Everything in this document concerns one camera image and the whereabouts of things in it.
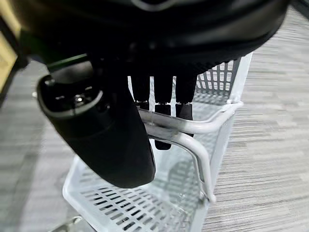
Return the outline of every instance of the white plastic basket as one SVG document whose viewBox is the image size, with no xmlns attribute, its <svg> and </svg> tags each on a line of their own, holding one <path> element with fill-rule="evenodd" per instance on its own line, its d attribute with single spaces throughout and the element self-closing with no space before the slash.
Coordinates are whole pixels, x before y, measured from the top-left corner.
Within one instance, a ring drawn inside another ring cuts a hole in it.
<svg viewBox="0 0 309 232">
<path fill-rule="evenodd" d="M 153 182 L 134 189 L 115 187 L 76 156 L 63 187 L 64 198 L 98 232 L 201 231 L 208 200 L 215 201 L 213 188 L 233 113 L 241 106 L 251 57 L 218 65 L 198 77 L 194 122 L 140 111 L 150 137 L 176 144 L 159 151 L 151 140 L 156 162 Z M 152 92 L 151 109 L 154 103 Z M 194 139 L 180 131 L 194 133 Z"/>
</svg>

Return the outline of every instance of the striped carpet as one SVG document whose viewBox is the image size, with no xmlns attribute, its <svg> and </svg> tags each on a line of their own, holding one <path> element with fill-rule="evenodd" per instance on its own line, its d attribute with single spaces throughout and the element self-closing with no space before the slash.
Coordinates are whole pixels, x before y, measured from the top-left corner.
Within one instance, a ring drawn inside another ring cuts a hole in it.
<svg viewBox="0 0 309 232">
<path fill-rule="evenodd" d="M 253 55 L 204 232 L 309 231 L 309 22 L 290 9 Z M 43 232 L 77 213 L 62 197 L 73 154 L 19 72 L 0 113 L 0 231 Z"/>
</svg>

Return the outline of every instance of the green trim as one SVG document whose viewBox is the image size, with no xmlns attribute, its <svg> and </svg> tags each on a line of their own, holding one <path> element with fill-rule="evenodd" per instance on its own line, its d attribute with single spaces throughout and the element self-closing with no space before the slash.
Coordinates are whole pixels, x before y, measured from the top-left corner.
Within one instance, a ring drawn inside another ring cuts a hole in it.
<svg viewBox="0 0 309 232">
<path fill-rule="evenodd" d="M 80 63 L 86 60 L 88 60 L 87 54 L 81 54 L 78 56 L 70 57 L 67 59 L 63 59 L 63 60 L 48 64 L 47 68 L 49 71 L 55 71 L 55 70 L 59 70 L 61 68 L 67 67 L 69 65 L 77 64 L 77 63 Z"/>
</svg>

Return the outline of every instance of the black object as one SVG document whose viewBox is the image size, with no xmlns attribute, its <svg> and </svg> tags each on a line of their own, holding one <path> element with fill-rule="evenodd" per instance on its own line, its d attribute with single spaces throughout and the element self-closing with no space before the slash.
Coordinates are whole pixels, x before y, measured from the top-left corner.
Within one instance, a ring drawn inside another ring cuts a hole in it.
<svg viewBox="0 0 309 232">
<path fill-rule="evenodd" d="M 63 76 L 57 82 L 48 75 L 39 81 L 38 102 L 44 114 L 76 154 L 106 181 L 120 188 L 151 182 L 155 175 L 152 149 L 127 79 L 125 83 L 125 78 L 118 77 L 117 88 L 103 86 L 101 90 L 93 78 L 80 77 L 63 81 Z"/>
<path fill-rule="evenodd" d="M 173 75 L 170 73 L 159 73 L 154 77 L 154 100 L 158 105 L 154 106 L 157 113 L 171 115 L 170 101 L 173 91 Z M 155 140 L 155 147 L 158 150 L 169 150 L 171 144 Z"/>
<path fill-rule="evenodd" d="M 176 77 L 176 102 L 190 103 L 194 97 L 197 76 L 194 73 L 182 73 Z"/>
<path fill-rule="evenodd" d="M 9 2 L 23 30 L 54 51 L 113 53 L 128 70 L 156 76 L 181 69 L 197 75 L 248 54 L 278 30 L 290 0 L 182 0 L 159 12 L 131 0 Z"/>
<path fill-rule="evenodd" d="M 139 73 L 131 76 L 135 104 L 141 109 L 149 110 L 150 76 Z"/>
<path fill-rule="evenodd" d="M 154 106 L 154 111 L 157 113 L 170 115 L 171 114 L 171 106 L 170 104 L 159 104 Z M 169 150 L 171 148 L 171 144 L 167 144 L 161 141 L 154 141 L 155 147 L 158 150 Z"/>
<path fill-rule="evenodd" d="M 183 118 L 183 119 L 186 119 L 186 120 L 193 120 L 193 117 L 192 117 L 192 104 L 176 104 L 175 105 L 175 108 L 176 108 L 176 117 L 179 117 L 179 118 Z"/>
</svg>

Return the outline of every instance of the basket handle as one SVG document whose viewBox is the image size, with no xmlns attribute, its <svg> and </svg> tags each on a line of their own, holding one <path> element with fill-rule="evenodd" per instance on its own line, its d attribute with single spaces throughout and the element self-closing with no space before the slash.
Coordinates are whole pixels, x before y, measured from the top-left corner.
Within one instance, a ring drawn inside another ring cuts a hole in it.
<svg viewBox="0 0 309 232">
<path fill-rule="evenodd" d="M 177 145 L 191 154 L 195 169 L 197 170 L 201 193 L 207 197 L 211 203 L 216 202 L 211 183 L 210 160 L 206 148 L 199 141 L 185 133 L 149 124 L 145 124 L 145 127 L 149 137 L 165 143 Z"/>
<path fill-rule="evenodd" d="M 243 106 L 243 102 L 226 104 L 210 119 L 204 121 L 191 121 L 178 117 L 167 116 L 160 113 L 139 109 L 140 117 L 144 123 L 151 123 L 160 127 L 170 128 L 189 134 L 212 133 L 217 130 Z"/>
</svg>

